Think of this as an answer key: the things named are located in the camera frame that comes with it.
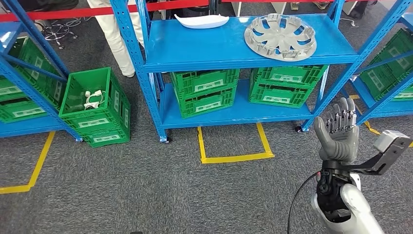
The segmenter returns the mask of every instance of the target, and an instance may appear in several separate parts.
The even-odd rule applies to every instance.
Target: white cable
[[[340,18],[340,20],[348,20],[348,21],[351,21],[351,26],[352,26],[353,28],[357,28],[357,27],[358,27],[358,25],[356,25],[356,23],[355,23],[354,20],[352,20],[352,19]]]

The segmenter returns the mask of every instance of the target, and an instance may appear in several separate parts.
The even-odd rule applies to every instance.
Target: black cable
[[[297,190],[297,192],[296,192],[296,194],[295,194],[295,196],[294,196],[294,198],[293,198],[293,201],[291,202],[290,212],[288,213],[287,234],[290,233],[290,229],[291,229],[291,227],[290,227],[291,211],[293,210],[294,201],[296,200],[296,197],[297,197],[298,193],[301,191],[301,189],[304,187],[304,185],[306,185],[306,184],[307,184],[313,177],[315,177],[318,173],[319,173],[319,172],[316,172],[316,173],[312,174],[312,175],[311,175],[308,179],[306,179],[306,180],[304,181],[304,183],[298,188],[298,190]]]

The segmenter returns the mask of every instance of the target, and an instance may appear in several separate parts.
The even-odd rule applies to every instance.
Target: crate label
[[[86,127],[91,127],[91,126],[105,124],[105,123],[109,123],[109,121],[106,118],[96,119],[96,120],[87,121],[87,122],[80,122],[79,128],[86,128]]]
[[[129,128],[129,109],[125,108],[124,112],[125,112],[125,117],[124,117],[125,127]]]
[[[214,102],[214,103],[211,103],[211,104],[208,104],[208,105],[197,106],[195,108],[195,112],[206,111],[208,109],[219,107],[219,106],[221,106],[221,101]]]
[[[389,50],[389,53],[393,57],[396,57],[396,56],[400,55],[400,52],[397,50],[396,47],[391,48]],[[405,58],[399,58],[396,61],[403,69],[407,69],[410,66],[410,63],[407,60],[405,60]]]
[[[294,83],[301,83],[302,77],[299,76],[286,76],[283,74],[273,74],[271,80],[288,81]]]
[[[219,87],[219,86],[222,86],[222,85],[224,85],[224,80],[220,79],[220,80],[213,81],[213,82],[210,82],[210,83],[196,85],[194,92],[199,92],[199,91],[202,91],[202,90],[207,90],[207,89]]]
[[[119,92],[115,90],[115,102],[113,104],[113,107],[115,108],[116,112],[119,112]]]
[[[384,89],[383,83],[379,80],[379,78],[375,75],[374,71],[369,71],[367,73],[369,77],[372,79],[373,83],[375,84],[376,88],[379,91],[382,91]]]
[[[41,68],[42,64],[43,64],[43,60],[42,60],[41,58],[39,58],[39,57],[36,57],[35,66],[38,67],[38,68]],[[38,79],[38,76],[39,76],[39,72],[37,72],[37,71],[32,71],[32,77],[33,77],[35,80]]]
[[[23,117],[23,116],[29,116],[29,115],[34,115],[34,114],[39,114],[45,112],[43,109],[40,107],[30,109],[30,110],[24,110],[24,111],[16,111],[13,112],[14,117]]]
[[[103,142],[103,141],[108,141],[108,140],[117,140],[120,139],[119,135],[113,135],[113,136],[104,136],[104,137],[98,137],[98,138],[93,138],[93,141],[95,143]]]
[[[281,103],[290,103],[289,98],[283,98],[283,97],[272,97],[272,96],[264,96],[263,101],[270,101],[270,102],[281,102]]]
[[[0,89],[0,95],[21,93],[22,91],[17,86],[10,86]]]
[[[413,98],[413,93],[401,93],[398,94],[395,98]]]
[[[60,100],[60,93],[62,92],[62,82],[58,81],[56,83],[56,88],[55,88],[55,95],[53,97],[59,101]]]

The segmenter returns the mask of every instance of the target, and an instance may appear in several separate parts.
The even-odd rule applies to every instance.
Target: floor
[[[86,5],[81,0],[80,6]],[[267,3],[243,7],[250,15],[272,12]],[[358,49],[386,11],[381,4],[371,6],[363,19],[356,21],[358,27],[351,27],[348,21],[339,27]],[[228,4],[221,12],[233,14]],[[302,3],[302,12],[317,9]],[[95,19],[74,31],[79,38],[65,40],[66,49],[58,51],[59,55],[71,71],[114,68],[132,103],[131,141],[92,149],[74,142],[66,132],[56,132],[36,185],[26,193],[0,195],[0,233],[286,233],[288,208],[296,190],[321,166],[314,131],[297,134],[295,122],[265,123],[274,158],[203,165],[196,128],[172,130],[173,142],[159,143],[137,80],[121,76]],[[343,68],[331,67],[328,86]],[[314,103],[312,94],[308,104]],[[412,124],[413,117],[371,120],[378,131],[392,129],[410,136]],[[204,127],[203,134],[207,156],[263,151],[254,124]],[[46,137],[47,133],[0,139],[0,187],[27,183]],[[372,147],[376,138],[360,127],[357,162],[376,154]],[[361,177],[362,191],[388,234],[413,233],[412,156],[410,148],[387,174]],[[314,192],[312,181],[298,196],[291,233],[325,233],[310,207]]]

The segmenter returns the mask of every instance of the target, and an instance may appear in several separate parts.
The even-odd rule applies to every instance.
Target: caster wheel
[[[297,126],[297,127],[295,128],[295,130],[296,130],[297,133],[302,133],[302,128],[301,128],[301,126]]]

